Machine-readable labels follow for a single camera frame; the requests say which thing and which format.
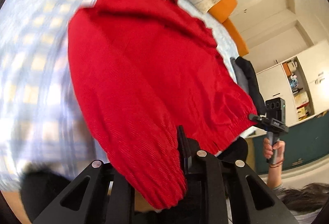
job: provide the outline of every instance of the red garment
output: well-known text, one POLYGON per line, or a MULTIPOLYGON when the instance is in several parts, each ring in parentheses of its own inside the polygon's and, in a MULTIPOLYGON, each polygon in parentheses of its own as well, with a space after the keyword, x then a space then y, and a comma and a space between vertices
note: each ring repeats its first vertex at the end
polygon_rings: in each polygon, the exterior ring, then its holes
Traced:
POLYGON ((91 134, 155 208, 186 191, 176 126, 215 154, 253 123, 210 29, 177 0, 97 0, 68 27, 74 91, 91 134))

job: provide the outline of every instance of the gray handle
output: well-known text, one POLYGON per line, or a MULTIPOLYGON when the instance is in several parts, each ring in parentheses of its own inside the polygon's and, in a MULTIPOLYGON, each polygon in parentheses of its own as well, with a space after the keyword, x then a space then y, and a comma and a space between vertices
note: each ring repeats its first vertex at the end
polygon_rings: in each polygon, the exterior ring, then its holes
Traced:
MULTIPOLYGON (((273 132, 270 131, 267 132, 267 137, 272 147, 280 140, 278 134, 274 134, 273 132)), ((276 164, 276 158, 277 158, 277 150, 273 150, 273 155, 271 156, 271 158, 267 159, 267 163, 272 165, 276 164)))

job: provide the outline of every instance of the human arm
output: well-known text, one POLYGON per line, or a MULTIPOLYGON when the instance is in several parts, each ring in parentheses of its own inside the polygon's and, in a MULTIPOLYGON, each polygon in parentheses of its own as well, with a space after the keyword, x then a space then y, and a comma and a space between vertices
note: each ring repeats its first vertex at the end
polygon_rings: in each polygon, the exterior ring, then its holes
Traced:
POLYGON ((274 189, 282 184, 281 173, 282 173, 282 163, 284 159, 285 152, 285 142, 280 140, 273 147, 270 144, 268 138, 263 141, 263 155, 266 159, 269 159, 273 155, 273 149, 277 150, 277 158, 275 163, 277 165, 270 165, 267 186, 274 189))

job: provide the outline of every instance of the metal screw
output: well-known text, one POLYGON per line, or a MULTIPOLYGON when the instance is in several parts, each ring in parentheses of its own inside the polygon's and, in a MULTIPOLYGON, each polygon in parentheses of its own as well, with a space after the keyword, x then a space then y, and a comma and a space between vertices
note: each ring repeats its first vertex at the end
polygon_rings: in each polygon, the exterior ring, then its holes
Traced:
POLYGON ((98 168, 102 165, 102 162, 100 160, 96 160, 94 162, 92 162, 92 167, 93 168, 98 168))
POLYGON ((196 152, 196 154, 200 157, 205 157, 207 155, 207 152, 204 150, 199 150, 196 152))
POLYGON ((242 160, 236 160, 235 165, 238 167, 244 167, 244 162, 242 160))

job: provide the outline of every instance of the light blue fabric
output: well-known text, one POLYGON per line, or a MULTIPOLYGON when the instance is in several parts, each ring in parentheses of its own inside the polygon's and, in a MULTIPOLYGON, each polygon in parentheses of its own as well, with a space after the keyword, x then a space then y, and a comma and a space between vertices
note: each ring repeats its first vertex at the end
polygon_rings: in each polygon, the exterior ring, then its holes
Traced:
MULTIPOLYGON (((95 159, 106 161, 83 121, 67 62, 67 25, 95 0, 6 0, 0 10, 0 189, 49 167, 69 179, 95 159)), ((226 29, 186 0, 179 5, 213 29, 231 77, 236 46, 226 29)))

